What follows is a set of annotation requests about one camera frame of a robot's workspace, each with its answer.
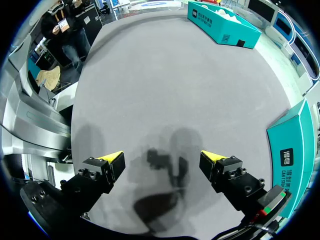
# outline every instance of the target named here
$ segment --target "gray carpet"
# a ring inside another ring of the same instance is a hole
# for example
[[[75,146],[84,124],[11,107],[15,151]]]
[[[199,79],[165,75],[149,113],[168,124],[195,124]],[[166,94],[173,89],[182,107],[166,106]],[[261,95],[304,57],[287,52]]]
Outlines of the gray carpet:
[[[100,226],[208,240],[238,225],[243,214],[199,169],[201,150],[237,156],[271,187],[266,129],[290,108],[280,82],[256,50],[218,45],[183,14],[105,25],[87,58],[72,115],[75,170],[120,150],[126,161],[89,213]]]

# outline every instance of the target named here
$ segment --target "jeans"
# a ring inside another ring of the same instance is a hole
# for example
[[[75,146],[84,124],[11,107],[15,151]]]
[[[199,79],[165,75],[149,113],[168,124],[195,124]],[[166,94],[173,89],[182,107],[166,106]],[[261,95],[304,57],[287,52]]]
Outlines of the jeans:
[[[72,62],[72,66],[75,68],[75,70],[80,74],[81,70],[83,68],[83,63],[81,62],[81,59],[79,57],[79,52],[83,52],[86,56],[89,53],[91,46],[88,41],[85,29],[80,29],[74,37],[69,39],[67,44],[64,44],[62,46],[62,50],[66,57],[70,59]]]

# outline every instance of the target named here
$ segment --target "lanyard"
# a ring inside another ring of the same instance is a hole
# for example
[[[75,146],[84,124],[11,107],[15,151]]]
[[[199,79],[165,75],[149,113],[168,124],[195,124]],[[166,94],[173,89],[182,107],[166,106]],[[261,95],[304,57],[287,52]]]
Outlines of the lanyard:
[[[64,11],[60,10],[60,12],[61,12],[62,19],[65,19]],[[59,18],[58,18],[58,16],[57,16],[57,14],[55,14],[54,16],[55,16],[56,21],[57,21],[57,22],[60,22],[60,20],[59,20]]]

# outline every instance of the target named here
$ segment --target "black jacket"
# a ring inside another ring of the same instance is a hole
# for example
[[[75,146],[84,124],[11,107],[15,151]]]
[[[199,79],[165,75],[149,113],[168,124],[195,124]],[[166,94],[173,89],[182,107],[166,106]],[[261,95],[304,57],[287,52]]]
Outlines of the black jacket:
[[[43,36],[45,36],[46,39],[52,39],[52,41],[55,41],[55,43],[60,45],[66,44],[68,40],[72,38],[77,31],[84,27],[83,21],[76,18],[76,15],[82,13],[85,10],[83,4],[75,8],[73,5],[71,5],[72,1],[69,2],[70,4],[66,4],[62,9],[64,17],[66,18],[70,26],[70,28],[65,32],[62,33],[60,30],[60,32],[57,35],[54,35],[52,33],[52,30],[58,24],[56,17],[54,15],[52,16],[48,12],[46,12],[42,17],[41,32]],[[60,10],[56,13],[56,16],[60,21],[63,20]]]

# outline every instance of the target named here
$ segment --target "teal box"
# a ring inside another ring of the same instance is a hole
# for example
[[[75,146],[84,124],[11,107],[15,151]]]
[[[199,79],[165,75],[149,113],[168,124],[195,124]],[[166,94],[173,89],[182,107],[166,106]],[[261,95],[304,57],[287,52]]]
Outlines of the teal box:
[[[235,16],[241,23],[225,19],[215,12],[220,9],[223,9],[231,17]],[[251,23],[217,5],[190,1],[187,17],[213,38],[217,44],[253,49],[261,35],[261,31]]]
[[[306,99],[267,129],[273,183],[292,193],[280,216],[289,218],[306,191],[315,163],[315,134]]]

